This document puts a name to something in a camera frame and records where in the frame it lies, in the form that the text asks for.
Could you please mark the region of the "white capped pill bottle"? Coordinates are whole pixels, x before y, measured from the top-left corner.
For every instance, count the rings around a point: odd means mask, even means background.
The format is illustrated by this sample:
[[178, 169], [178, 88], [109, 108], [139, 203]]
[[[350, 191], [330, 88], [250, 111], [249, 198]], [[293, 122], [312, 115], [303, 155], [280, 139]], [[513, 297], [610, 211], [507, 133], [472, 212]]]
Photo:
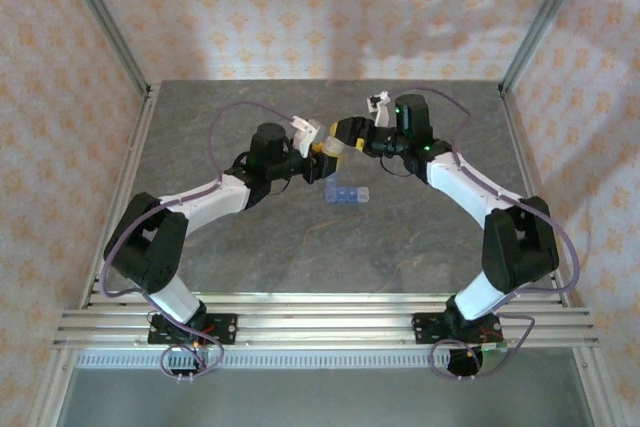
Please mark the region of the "white capped pill bottle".
[[340, 141], [339, 139], [337, 139], [334, 136], [328, 136], [323, 144], [322, 144], [322, 152], [329, 156], [329, 157], [334, 157], [334, 158], [341, 158], [349, 149], [349, 146], [347, 146], [344, 142]]

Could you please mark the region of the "blue weekly pill organizer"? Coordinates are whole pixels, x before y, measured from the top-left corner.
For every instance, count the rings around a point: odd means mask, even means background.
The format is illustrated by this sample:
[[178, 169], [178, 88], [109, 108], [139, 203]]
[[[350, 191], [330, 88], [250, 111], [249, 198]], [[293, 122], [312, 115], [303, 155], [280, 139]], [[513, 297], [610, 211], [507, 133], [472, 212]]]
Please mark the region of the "blue weekly pill organizer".
[[336, 173], [325, 181], [324, 199], [329, 204], [366, 204], [370, 200], [368, 187], [344, 186]]

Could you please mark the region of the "grey metal lower panel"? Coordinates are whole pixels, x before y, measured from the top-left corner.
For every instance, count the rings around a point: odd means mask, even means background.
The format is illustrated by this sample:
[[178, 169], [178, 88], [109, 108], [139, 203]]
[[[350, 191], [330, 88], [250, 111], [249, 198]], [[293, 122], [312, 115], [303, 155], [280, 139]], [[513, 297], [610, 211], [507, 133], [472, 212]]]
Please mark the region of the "grey metal lower panel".
[[594, 427], [570, 374], [517, 362], [452, 382], [425, 369], [79, 370], [58, 427]]

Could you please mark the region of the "aluminium table side rail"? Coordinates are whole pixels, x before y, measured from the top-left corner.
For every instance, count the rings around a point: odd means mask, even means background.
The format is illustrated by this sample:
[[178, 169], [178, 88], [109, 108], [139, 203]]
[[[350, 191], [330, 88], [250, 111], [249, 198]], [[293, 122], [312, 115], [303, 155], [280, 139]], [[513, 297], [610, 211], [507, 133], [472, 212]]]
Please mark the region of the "aluminium table side rail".
[[[540, 190], [539, 176], [535, 173], [534, 163], [526, 159], [524, 128], [517, 125], [519, 114], [516, 110], [515, 97], [511, 91], [499, 85], [499, 93], [509, 126], [509, 132], [516, 151], [525, 189], [528, 194]], [[603, 344], [595, 335], [593, 345], [580, 345], [571, 348], [573, 370], [577, 376], [576, 383], [584, 395], [585, 407], [582, 410], [590, 418], [594, 427], [632, 427], [626, 421], [621, 400], [615, 392], [612, 371], [607, 364], [607, 356]]]
[[[142, 96], [140, 110], [125, 151], [126, 156], [119, 171], [106, 220], [89, 267], [89, 273], [84, 283], [80, 300], [73, 307], [73, 310], [83, 312], [89, 305], [96, 279], [99, 277], [103, 266], [102, 252], [104, 246], [118, 219], [126, 209], [160, 89], [160, 83], [152, 84]], [[54, 346], [51, 349], [45, 375], [38, 389], [27, 421], [27, 427], [56, 427], [76, 365], [77, 356], [78, 349], [74, 347]]]

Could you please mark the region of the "aluminium table edge rail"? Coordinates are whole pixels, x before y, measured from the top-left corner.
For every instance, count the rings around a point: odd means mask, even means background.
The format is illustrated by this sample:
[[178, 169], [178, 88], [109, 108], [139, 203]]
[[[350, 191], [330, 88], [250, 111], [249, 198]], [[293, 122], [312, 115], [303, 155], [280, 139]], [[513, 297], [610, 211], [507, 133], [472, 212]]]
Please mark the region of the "aluminium table edge rail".
[[[216, 303], [249, 303], [249, 304], [373, 304], [373, 303], [445, 303], [451, 294], [427, 293], [196, 293], [197, 298], [207, 304]], [[89, 297], [88, 306], [139, 304], [144, 299], [139, 294], [127, 294], [117, 298], [108, 298], [93, 292]], [[533, 306], [533, 304], [559, 305], [563, 307], [558, 296], [543, 294], [522, 294], [512, 299], [508, 306], [516, 304]]]

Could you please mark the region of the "aluminium frame post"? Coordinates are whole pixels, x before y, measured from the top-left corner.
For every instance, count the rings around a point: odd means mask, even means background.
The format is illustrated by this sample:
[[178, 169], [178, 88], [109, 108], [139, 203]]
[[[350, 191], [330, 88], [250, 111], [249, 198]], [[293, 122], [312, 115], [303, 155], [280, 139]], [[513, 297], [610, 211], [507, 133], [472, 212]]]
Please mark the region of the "aluminium frame post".
[[150, 84], [136, 61], [105, 0], [84, 0], [136, 91], [146, 96]]
[[498, 84], [498, 91], [501, 98], [506, 98], [509, 92], [515, 87], [518, 78], [533, 57], [543, 36], [551, 26], [564, 1], [565, 0], [542, 1], [502, 81]]

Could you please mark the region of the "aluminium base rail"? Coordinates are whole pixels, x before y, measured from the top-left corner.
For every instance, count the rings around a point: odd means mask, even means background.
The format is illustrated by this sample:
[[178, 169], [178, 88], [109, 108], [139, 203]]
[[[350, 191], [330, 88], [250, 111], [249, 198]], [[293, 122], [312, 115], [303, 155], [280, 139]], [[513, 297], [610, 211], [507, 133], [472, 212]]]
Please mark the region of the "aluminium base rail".
[[[244, 313], [232, 330], [237, 349], [385, 349], [416, 348], [426, 338], [409, 312], [312, 311]], [[142, 311], [97, 310], [65, 313], [54, 345], [67, 348], [147, 348], [152, 315]], [[583, 309], [504, 313], [502, 341], [508, 347], [524, 339], [537, 347], [593, 347], [599, 344], [590, 314]]]

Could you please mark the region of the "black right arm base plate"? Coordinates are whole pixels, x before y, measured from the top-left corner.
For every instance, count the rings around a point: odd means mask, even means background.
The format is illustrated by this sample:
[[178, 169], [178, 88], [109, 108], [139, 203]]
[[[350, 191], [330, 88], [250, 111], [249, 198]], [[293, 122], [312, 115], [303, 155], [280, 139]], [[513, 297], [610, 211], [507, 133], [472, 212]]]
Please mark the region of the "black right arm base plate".
[[467, 321], [451, 312], [415, 313], [411, 324], [417, 344], [435, 344], [444, 339], [468, 344], [501, 343], [504, 340], [500, 321], [493, 314]]

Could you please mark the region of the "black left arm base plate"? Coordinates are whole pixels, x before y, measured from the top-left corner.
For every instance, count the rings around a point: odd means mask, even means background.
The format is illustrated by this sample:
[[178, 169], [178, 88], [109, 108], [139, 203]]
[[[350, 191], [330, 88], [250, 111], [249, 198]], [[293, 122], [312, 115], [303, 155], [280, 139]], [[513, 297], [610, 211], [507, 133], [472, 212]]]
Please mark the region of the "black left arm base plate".
[[[163, 315], [154, 314], [149, 318], [150, 327], [147, 342], [151, 345], [169, 344], [209, 344], [207, 339], [196, 337], [169, 322]], [[223, 345], [233, 345], [237, 333], [238, 316], [236, 314], [205, 313], [199, 320], [188, 326], [218, 340]]]

